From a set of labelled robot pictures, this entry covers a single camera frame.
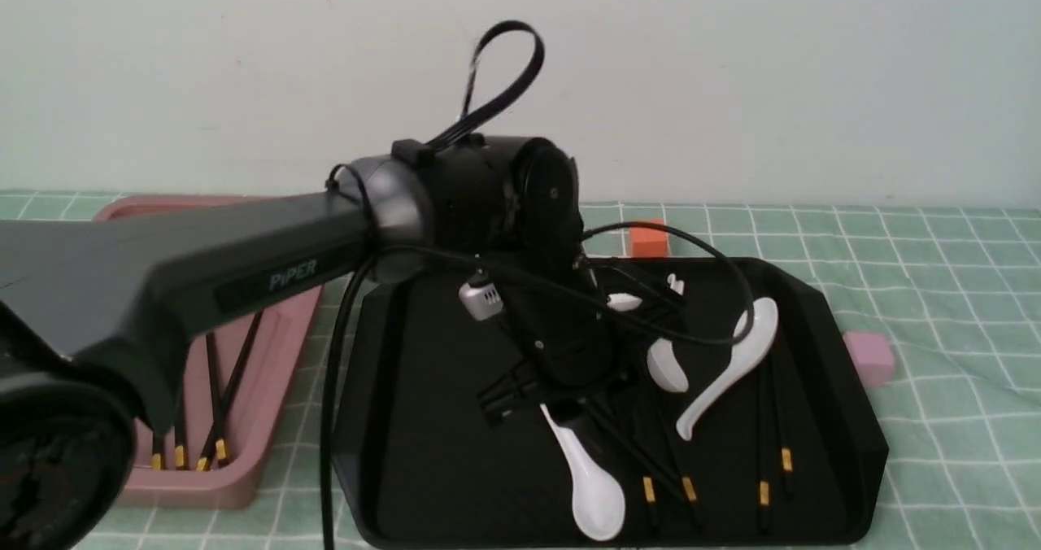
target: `silver connector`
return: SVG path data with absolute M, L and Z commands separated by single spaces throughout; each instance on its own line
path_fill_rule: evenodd
M 469 283 L 462 284 L 459 288 L 459 300 L 477 322 L 486 321 L 503 311 L 503 299 L 499 296 L 496 284 L 491 282 L 478 288 Z

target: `white wall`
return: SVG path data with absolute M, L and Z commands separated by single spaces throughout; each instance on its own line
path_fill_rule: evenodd
M 507 17 L 549 57 L 486 131 L 584 200 L 1041 205 L 1041 0 L 0 0 L 0 188 L 315 190 L 453 120 Z

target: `green checkered tablecloth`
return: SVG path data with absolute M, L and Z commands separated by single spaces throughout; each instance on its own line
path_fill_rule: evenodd
M 115 194 L 0 193 L 0 219 L 86 220 Z M 870 206 L 590 204 L 587 225 L 665 219 L 818 288 L 843 330 L 888 335 L 870 393 L 892 452 L 860 548 L 1041 547 L 1041 214 Z M 592 254 L 621 254 L 621 233 Z M 672 254 L 699 254 L 674 244 Z M 256 502 L 112 510 L 82 550 L 319 547 L 318 378 L 344 282 L 327 288 Z M 360 541 L 340 501 L 337 535 Z

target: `pink tray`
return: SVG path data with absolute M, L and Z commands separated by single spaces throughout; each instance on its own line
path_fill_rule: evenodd
M 101 209 L 96 221 L 138 217 L 145 214 L 182 210 L 199 206 L 249 202 L 244 197 L 198 197 L 197 195 L 141 195 L 125 198 Z M 253 353 L 243 374 L 230 418 L 225 426 L 231 463 L 223 469 L 196 472 L 203 443 L 212 425 L 206 345 L 200 336 L 192 344 L 184 371 L 185 423 L 189 471 L 151 469 L 152 432 L 137 423 L 137 455 L 130 479 L 123 490 L 122 505 L 203 507 L 237 509 L 249 505 L 263 474 L 275 425 L 300 359 L 307 331 L 319 303 L 320 288 L 298 295 L 264 310 Z M 217 347 L 221 361 L 221 385 L 227 385 L 253 316 L 219 328 Z M 167 465 L 172 467 L 173 431 L 167 436 Z

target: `piper logo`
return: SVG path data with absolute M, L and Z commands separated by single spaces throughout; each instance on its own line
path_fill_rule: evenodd
M 268 283 L 268 291 L 274 292 L 276 290 L 282 290 L 295 282 L 295 280 L 304 280 L 314 275 L 314 269 L 318 267 L 318 259 L 308 259 L 303 264 L 299 264 L 285 270 L 284 272 L 279 272 L 277 274 L 272 274 L 271 280 Z

